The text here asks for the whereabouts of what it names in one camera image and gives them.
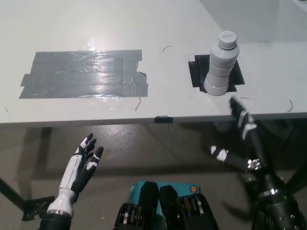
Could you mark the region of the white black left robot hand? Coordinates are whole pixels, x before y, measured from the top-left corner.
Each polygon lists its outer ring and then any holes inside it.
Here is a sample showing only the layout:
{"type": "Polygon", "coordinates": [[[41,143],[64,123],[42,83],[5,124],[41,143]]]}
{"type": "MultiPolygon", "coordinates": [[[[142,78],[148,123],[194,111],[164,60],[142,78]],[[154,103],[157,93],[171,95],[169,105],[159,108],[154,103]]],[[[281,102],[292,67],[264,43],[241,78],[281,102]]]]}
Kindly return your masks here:
{"type": "Polygon", "coordinates": [[[96,143],[93,136],[91,133],[85,137],[71,156],[59,185],[59,194],[49,205],[47,214],[73,217],[73,205],[96,171],[104,151],[100,146],[93,152],[96,143]]]}

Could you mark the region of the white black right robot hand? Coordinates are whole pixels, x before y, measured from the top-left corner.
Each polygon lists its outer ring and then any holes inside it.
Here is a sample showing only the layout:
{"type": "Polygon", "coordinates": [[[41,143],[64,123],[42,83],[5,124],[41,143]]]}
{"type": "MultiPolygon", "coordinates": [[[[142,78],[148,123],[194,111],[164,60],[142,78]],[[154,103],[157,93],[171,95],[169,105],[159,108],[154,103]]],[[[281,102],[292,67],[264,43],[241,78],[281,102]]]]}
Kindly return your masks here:
{"type": "Polygon", "coordinates": [[[209,147],[210,154],[220,162],[254,175],[258,183],[258,196],[272,196],[281,193],[285,190],[285,185],[276,174],[272,158],[258,135],[258,126],[253,116],[235,97],[230,98],[229,104],[231,114],[240,131],[240,138],[251,148],[251,154],[249,157],[242,158],[216,145],[209,147]]]}

